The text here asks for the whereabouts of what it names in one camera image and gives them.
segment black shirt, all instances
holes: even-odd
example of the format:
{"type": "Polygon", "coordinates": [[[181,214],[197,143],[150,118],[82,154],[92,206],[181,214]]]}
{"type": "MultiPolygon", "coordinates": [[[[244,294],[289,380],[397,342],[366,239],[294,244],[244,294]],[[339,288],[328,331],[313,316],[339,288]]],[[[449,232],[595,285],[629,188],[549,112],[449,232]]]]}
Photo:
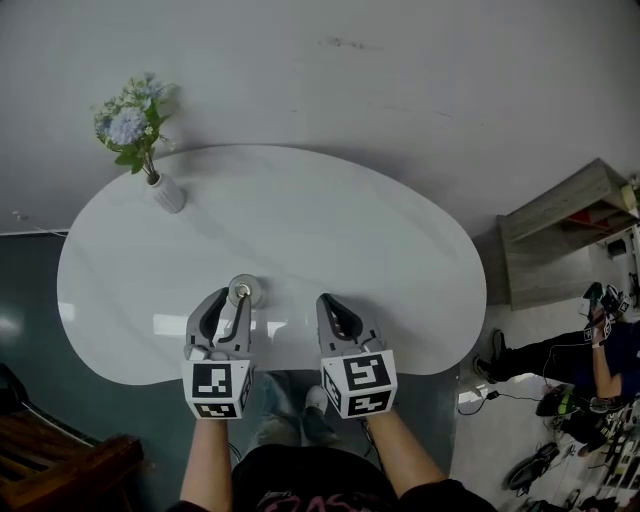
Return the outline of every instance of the black shirt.
{"type": "MultiPolygon", "coordinates": [[[[493,511],[454,480],[426,484],[399,500],[387,478],[369,461],[325,447],[267,445],[251,451],[233,470],[235,512],[350,512],[368,510],[493,511]]],[[[202,512],[179,502],[170,512],[202,512]]]]}

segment green leaf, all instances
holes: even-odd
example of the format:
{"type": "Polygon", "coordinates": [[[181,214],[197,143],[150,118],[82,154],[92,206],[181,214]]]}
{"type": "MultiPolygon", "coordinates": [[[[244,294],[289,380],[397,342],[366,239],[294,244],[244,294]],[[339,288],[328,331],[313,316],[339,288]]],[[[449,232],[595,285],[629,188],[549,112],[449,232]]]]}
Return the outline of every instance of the green leaf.
{"type": "Polygon", "coordinates": [[[140,160],[136,161],[136,162],[131,166],[131,174],[139,173],[141,169],[142,169],[142,159],[140,159],[140,160]]]}
{"type": "Polygon", "coordinates": [[[139,160],[139,158],[134,154],[130,153],[122,153],[118,158],[116,158],[116,164],[118,165],[133,165],[139,160]]]}

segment small cylindrical object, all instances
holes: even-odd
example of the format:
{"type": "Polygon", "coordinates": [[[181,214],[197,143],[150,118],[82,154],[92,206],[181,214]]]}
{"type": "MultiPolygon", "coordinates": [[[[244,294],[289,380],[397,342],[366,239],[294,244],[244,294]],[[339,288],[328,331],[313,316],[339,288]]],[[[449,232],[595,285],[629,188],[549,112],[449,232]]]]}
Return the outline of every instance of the small cylindrical object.
{"type": "Polygon", "coordinates": [[[240,299],[245,296],[251,299],[251,306],[257,308],[263,302],[264,290],[254,276],[240,274],[229,283],[229,300],[231,304],[238,307],[240,299]]]}

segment wooden chair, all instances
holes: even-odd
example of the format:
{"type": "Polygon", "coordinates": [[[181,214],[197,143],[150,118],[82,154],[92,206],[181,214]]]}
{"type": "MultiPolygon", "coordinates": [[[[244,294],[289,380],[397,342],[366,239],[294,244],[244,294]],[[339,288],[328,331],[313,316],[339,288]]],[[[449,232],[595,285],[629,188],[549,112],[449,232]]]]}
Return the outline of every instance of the wooden chair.
{"type": "Polygon", "coordinates": [[[129,512],[122,480],[142,459],[130,436],[92,445],[29,410],[0,416],[0,510],[129,512]]]}

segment black and white marker cube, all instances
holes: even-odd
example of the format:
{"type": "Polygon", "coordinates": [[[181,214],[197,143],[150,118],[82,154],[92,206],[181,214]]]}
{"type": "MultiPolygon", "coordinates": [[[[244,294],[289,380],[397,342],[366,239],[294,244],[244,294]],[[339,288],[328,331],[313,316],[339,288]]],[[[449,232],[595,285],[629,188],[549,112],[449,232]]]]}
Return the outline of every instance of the black and white marker cube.
{"type": "Polygon", "coordinates": [[[398,389],[393,352],[328,357],[321,362],[322,387],[343,418],[391,409],[398,389]]]}
{"type": "Polygon", "coordinates": [[[184,396],[196,418],[240,419],[253,383],[251,361],[183,361],[184,396]]]}

